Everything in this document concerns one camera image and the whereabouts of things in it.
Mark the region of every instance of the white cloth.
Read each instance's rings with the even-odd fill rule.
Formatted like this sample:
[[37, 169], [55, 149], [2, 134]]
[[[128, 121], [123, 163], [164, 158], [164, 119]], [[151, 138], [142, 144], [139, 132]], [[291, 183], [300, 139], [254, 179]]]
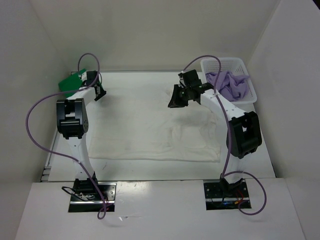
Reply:
[[105, 83], [89, 157], [109, 160], [218, 162], [216, 116], [206, 107], [168, 108], [173, 82]]

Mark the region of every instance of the white table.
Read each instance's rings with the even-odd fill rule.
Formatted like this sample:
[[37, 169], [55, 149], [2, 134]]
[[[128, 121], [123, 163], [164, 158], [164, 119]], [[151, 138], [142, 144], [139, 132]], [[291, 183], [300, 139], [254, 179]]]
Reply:
[[[265, 209], [246, 216], [237, 209], [206, 210], [203, 181], [118, 182], [115, 212], [98, 220], [96, 212], [68, 213], [71, 182], [34, 183], [16, 240], [304, 240], [284, 179], [261, 179]], [[263, 193], [247, 179], [253, 209]]]
[[[172, 80], [173, 87], [179, 81], [178, 72], [105, 72], [102, 73], [103, 87], [107, 91], [108, 82], [119, 79], [136, 81], [163, 81]], [[90, 145], [92, 129], [95, 124], [95, 104], [87, 105], [89, 131], [87, 146]], [[253, 104], [241, 106], [247, 112], [255, 111]], [[53, 150], [70, 154], [65, 139], [58, 133], [54, 140]], [[153, 180], [205, 180], [218, 179], [224, 162], [187, 162], [187, 161], [156, 161], [156, 160], [106, 160], [90, 159], [99, 181], [153, 181]], [[68, 182], [75, 180], [75, 169], [70, 159], [51, 155], [48, 161], [51, 166], [49, 182]], [[254, 157], [245, 163], [245, 170], [257, 178], [275, 178], [275, 173], [264, 140], [254, 153]]]

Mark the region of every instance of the purple cloth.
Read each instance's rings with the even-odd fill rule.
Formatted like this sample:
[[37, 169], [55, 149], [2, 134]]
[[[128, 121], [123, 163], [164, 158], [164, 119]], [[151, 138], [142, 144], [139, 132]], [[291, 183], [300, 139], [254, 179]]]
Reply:
[[[205, 75], [206, 81], [214, 85], [216, 75], [217, 73], [215, 72], [207, 73]], [[230, 102], [236, 102], [247, 95], [249, 88], [245, 80], [248, 78], [249, 76], [247, 75], [235, 76], [231, 71], [222, 71], [216, 82], [216, 90]]]

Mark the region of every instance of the white plastic basket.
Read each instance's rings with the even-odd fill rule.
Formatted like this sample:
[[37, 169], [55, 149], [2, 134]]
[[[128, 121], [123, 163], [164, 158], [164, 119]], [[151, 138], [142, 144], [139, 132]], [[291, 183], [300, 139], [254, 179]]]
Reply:
[[[234, 75], [249, 75], [244, 62], [238, 57], [219, 57], [221, 61], [221, 71], [231, 71]], [[219, 70], [219, 63], [216, 59], [209, 57], [201, 60], [201, 69], [203, 73], [203, 82], [206, 82], [207, 73], [217, 73]], [[246, 80], [249, 92], [243, 99], [233, 101], [234, 105], [253, 104], [257, 101], [257, 95], [252, 85], [251, 79]]]

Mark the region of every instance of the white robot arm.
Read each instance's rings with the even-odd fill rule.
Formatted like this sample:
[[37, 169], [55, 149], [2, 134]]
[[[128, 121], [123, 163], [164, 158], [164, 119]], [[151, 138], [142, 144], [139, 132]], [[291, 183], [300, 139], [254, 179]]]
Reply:
[[[76, 92], [65, 100], [56, 102], [57, 129], [66, 139], [72, 156], [83, 164], [95, 181], [97, 179], [95, 171], [90, 164], [86, 144], [86, 133], [89, 129], [86, 105], [93, 100], [98, 101], [107, 93], [99, 81], [92, 87], [87, 87], [91, 85], [97, 74], [96, 71], [87, 71], [87, 79], [79, 89], [81, 91]], [[90, 194], [95, 192], [94, 186], [83, 168], [76, 162], [74, 162], [74, 167], [76, 176], [73, 188], [81, 193]]]
[[[198, 102], [215, 113], [219, 118], [225, 119], [217, 95], [225, 109], [231, 139], [226, 138], [226, 144], [221, 145], [220, 160], [225, 162], [228, 153], [228, 141], [231, 141], [230, 158], [226, 172], [243, 171], [240, 160], [245, 162], [251, 154], [262, 144], [258, 115], [255, 112], [245, 112], [225, 99], [220, 93], [214, 93], [210, 83], [202, 84], [196, 70], [179, 74], [180, 84], [175, 84], [169, 108], [183, 108], [188, 106], [188, 101]], [[233, 174], [225, 177], [227, 185], [235, 185], [241, 182], [241, 174]]]

